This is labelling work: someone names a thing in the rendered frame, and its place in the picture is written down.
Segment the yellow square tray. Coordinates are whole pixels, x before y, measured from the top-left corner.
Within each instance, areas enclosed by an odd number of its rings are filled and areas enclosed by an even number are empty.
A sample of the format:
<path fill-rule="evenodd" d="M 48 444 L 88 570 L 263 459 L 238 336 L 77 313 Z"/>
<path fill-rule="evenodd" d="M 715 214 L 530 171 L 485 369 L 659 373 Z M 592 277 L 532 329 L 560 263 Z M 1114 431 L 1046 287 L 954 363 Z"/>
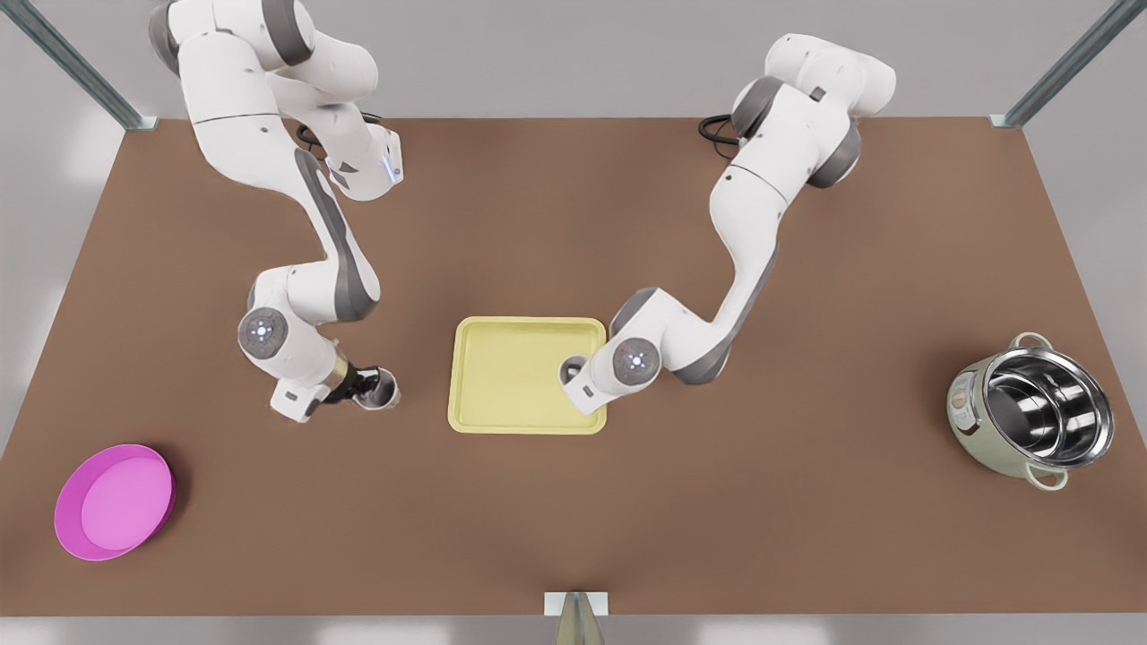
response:
<path fill-rule="evenodd" d="M 594 435 L 603 407 L 583 414 L 568 399 L 560 366 L 606 342 L 586 317 L 467 317 L 453 347 L 447 420 L 471 435 Z"/>

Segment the silver frame post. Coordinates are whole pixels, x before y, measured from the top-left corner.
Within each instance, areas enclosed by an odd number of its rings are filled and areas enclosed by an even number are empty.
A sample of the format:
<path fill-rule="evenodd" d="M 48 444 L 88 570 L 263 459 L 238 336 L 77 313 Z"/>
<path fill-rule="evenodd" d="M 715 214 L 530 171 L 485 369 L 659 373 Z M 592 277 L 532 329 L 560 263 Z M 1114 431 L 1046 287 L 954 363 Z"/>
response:
<path fill-rule="evenodd" d="M 1147 0 L 1113 0 L 1107 11 L 1006 112 L 988 116 L 990 125 L 1006 130 L 1027 126 L 1144 11 L 1147 11 Z"/>
<path fill-rule="evenodd" d="M 544 616 L 557 617 L 556 645 L 606 645 L 599 617 L 609 614 L 603 591 L 548 591 Z"/>
<path fill-rule="evenodd" d="M 31 0 L 0 0 L 0 13 L 11 20 L 29 40 L 63 70 L 63 73 L 68 73 L 71 81 L 85 90 L 85 93 L 115 122 L 118 122 L 123 130 L 146 132 L 159 126 L 157 117 L 141 115 L 126 98 L 123 98 Z"/>

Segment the white IKEA cup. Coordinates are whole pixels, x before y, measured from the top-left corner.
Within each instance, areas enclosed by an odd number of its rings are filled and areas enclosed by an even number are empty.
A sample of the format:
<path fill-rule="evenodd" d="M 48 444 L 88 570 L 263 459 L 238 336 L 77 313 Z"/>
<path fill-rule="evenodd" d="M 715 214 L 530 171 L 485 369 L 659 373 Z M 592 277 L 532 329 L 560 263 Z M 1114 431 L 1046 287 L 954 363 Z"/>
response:
<path fill-rule="evenodd" d="M 396 407 L 401 393 L 396 376 L 379 366 L 356 371 L 356 381 L 351 387 L 351 399 L 362 409 Z"/>

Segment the pale green steel pot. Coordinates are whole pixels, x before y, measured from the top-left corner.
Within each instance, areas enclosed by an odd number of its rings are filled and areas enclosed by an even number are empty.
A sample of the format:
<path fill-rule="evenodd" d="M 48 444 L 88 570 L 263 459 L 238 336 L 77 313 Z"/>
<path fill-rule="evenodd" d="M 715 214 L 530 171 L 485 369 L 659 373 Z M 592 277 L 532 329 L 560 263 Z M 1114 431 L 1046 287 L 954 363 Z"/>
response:
<path fill-rule="evenodd" d="M 988 469 L 1046 494 L 1102 458 L 1114 438 L 1111 403 L 1082 365 L 1025 331 L 963 367 L 944 409 L 959 445 Z"/>

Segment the pink round bowl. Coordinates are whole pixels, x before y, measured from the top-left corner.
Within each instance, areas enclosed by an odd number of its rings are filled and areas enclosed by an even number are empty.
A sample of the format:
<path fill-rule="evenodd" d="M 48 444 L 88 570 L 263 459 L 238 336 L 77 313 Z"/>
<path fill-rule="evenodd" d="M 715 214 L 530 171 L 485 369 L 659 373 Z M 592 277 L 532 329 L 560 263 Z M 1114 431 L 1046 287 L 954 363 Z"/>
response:
<path fill-rule="evenodd" d="M 107 561 L 142 546 L 175 510 L 175 473 L 140 444 L 109 446 L 67 477 L 54 510 L 54 531 L 67 554 Z"/>

